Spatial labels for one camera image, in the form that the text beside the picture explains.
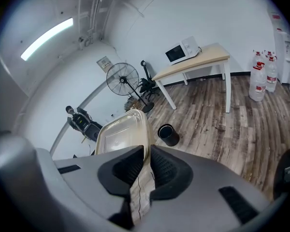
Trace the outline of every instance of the standing fan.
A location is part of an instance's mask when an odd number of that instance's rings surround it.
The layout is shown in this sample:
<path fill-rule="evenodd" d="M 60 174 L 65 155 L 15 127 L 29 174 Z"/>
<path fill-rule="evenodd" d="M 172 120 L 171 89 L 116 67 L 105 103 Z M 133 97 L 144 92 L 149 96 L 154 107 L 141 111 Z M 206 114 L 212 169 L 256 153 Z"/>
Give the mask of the standing fan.
<path fill-rule="evenodd" d="M 127 63 L 113 65 L 106 74 L 106 82 L 110 90 L 117 95 L 130 95 L 134 92 L 145 105 L 142 109 L 144 113 L 148 113 L 153 109 L 154 103 L 149 102 L 146 104 L 136 92 L 140 80 L 138 72 L 132 65 Z"/>

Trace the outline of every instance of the white table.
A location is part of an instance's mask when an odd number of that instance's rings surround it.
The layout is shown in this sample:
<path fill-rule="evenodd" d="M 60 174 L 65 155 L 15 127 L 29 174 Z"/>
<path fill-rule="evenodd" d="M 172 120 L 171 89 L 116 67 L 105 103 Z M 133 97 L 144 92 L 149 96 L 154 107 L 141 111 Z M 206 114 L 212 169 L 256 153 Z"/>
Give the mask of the white table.
<path fill-rule="evenodd" d="M 153 81 L 156 81 L 158 87 L 161 89 L 165 98 L 168 100 L 171 107 L 175 110 L 176 106 L 164 88 L 161 80 L 166 77 L 170 77 L 177 74 L 182 74 L 184 82 L 187 85 L 186 73 L 213 65 L 219 65 L 222 74 L 222 79 L 226 80 L 226 113 L 230 112 L 231 104 L 231 77 L 229 67 L 229 53 L 219 44 L 208 45 L 202 47 L 202 52 L 193 58 L 189 58 L 177 64 L 171 65 L 159 72 L 153 77 Z"/>

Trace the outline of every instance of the fan stand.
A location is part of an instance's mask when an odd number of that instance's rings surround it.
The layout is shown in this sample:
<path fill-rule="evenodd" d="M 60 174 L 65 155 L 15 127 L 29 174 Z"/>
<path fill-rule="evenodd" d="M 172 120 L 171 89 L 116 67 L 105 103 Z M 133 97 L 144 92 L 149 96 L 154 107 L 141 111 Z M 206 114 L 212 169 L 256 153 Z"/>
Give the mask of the fan stand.
<path fill-rule="evenodd" d="M 140 98 L 140 100 L 144 103 L 145 107 L 143 107 L 142 111 L 145 114 L 154 108 L 155 104 L 153 102 L 149 102 L 148 104 L 146 104 L 145 101 L 141 98 L 141 96 L 134 90 L 134 88 L 131 86 L 131 84 L 127 81 L 125 76 L 122 76 L 120 78 L 120 82 L 124 83 L 124 84 L 128 84 L 128 86 L 133 90 L 133 92 L 138 96 L 138 98 Z"/>

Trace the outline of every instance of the red label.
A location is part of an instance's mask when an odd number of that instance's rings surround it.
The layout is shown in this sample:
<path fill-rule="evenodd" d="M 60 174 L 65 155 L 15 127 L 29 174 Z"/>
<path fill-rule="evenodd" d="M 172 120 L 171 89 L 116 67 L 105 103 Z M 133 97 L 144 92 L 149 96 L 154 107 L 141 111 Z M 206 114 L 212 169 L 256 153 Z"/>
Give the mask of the red label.
<path fill-rule="evenodd" d="M 276 77 L 270 77 L 270 76 L 267 76 L 267 82 L 268 82 L 268 83 L 275 83 L 276 80 L 277 80 Z"/>
<path fill-rule="evenodd" d="M 266 86 L 256 86 L 256 92 L 257 93 L 263 93 L 265 92 Z"/>

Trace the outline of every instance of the table leg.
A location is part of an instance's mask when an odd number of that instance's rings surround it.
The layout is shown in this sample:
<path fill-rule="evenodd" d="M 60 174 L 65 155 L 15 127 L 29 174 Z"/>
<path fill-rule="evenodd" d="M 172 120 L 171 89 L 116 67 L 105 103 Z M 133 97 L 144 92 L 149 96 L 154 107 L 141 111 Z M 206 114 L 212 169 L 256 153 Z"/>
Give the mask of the table leg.
<path fill-rule="evenodd" d="M 221 71 L 222 80 L 224 80 L 226 78 L 224 67 L 221 64 L 219 64 L 219 68 L 220 68 L 220 71 Z"/>
<path fill-rule="evenodd" d="M 187 82 L 187 76 L 186 76 L 186 74 L 185 74 L 185 73 L 183 73 L 183 76 L 184 76 L 184 82 L 185 82 L 185 84 L 186 84 L 186 85 L 188 85 L 188 82 Z"/>
<path fill-rule="evenodd" d="M 176 109 L 176 106 L 175 106 L 173 100 L 171 99 L 171 97 L 169 96 L 168 92 L 164 88 L 162 82 L 161 81 L 156 81 L 156 84 L 158 85 L 158 87 L 160 88 L 160 90 L 162 91 L 162 93 L 164 94 L 165 98 L 168 100 L 168 102 L 171 105 L 171 107 L 175 110 Z"/>
<path fill-rule="evenodd" d="M 231 105 L 231 76 L 229 62 L 225 62 L 223 68 L 226 76 L 226 113 L 229 113 Z"/>

